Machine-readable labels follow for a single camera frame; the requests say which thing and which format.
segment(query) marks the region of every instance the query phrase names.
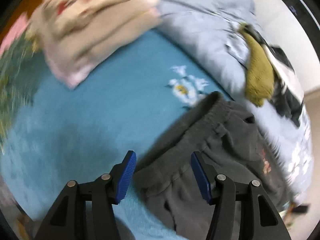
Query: teal bedsheet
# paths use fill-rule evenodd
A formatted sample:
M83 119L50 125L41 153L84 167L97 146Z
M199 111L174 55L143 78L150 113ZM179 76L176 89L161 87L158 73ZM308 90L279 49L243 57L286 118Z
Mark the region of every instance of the teal bedsheet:
M47 69L42 54L26 64ZM206 93L217 90L228 98L155 30L119 49L73 91L44 73L33 104L19 110L0 161L5 182L33 220L44 217L69 180L95 180L128 150L141 160ZM144 208L132 188L114 211L136 239L179 238Z

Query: metal screw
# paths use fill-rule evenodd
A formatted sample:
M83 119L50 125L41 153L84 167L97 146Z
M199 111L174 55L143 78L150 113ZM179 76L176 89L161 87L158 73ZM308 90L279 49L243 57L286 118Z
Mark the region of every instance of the metal screw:
M217 176L217 179L218 179L218 180L225 180L225 179L226 179L226 176L223 175L223 174L219 174L219 175Z
M252 183L252 185L254 185L255 187L259 187L259 186L260 186L260 182L257 181L257 180L253 180L251 183Z
M74 187L76 185L76 182L74 180L70 180L67 185L68 187Z
M103 174L103 175L101 176L101 179L103 179L103 180L108 180L108 179L110 179L110 178L111 178L111 176L110 176L110 174L108 174L108 173Z

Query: elastic waistband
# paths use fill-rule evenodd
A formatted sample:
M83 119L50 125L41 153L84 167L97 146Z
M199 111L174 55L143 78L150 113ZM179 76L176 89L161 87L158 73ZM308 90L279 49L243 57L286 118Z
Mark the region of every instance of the elastic waistband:
M180 140L149 166L135 173L135 185L146 189L164 183L181 169L186 169L193 151L200 150L197 148L199 144L216 133L220 123L229 119L229 114L230 105L221 93L213 92L204 98L165 132L178 131Z

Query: gray sweatpants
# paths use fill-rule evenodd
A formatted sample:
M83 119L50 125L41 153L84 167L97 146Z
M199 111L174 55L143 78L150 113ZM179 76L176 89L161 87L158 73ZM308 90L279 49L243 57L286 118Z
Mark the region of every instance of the gray sweatpants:
M259 180L279 211L290 200L282 173L266 147L254 116L214 92L164 133L139 163L134 183L148 209L177 234L205 239L214 206L201 197L190 166L194 151L235 182ZM236 212L233 239L240 214Z

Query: flower pattern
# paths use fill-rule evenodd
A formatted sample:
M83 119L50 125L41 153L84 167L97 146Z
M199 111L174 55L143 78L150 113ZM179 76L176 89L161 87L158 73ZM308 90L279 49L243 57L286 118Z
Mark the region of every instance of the flower pattern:
M271 171L271 167L270 167L270 163L266 159L266 153L265 153L264 149L262 149L262 156L263 156L262 160L263 160L263 164L264 164L263 173L268 174Z
M302 168L303 175L305 175L307 173L311 161L312 161L311 156L305 154L305 156L303 158L303 168Z
M292 183L295 181L295 179L298 177L299 172L300 172L300 144L297 143L296 147L294 148L294 151L292 153L292 161L288 165L288 183L289 185L292 185Z
M187 75L186 66L173 66L171 69L181 76L181 79L171 79L169 87L172 93L183 103L190 107L194 107L201 99L206 96L204 88L209 85L205 79L196 78Z

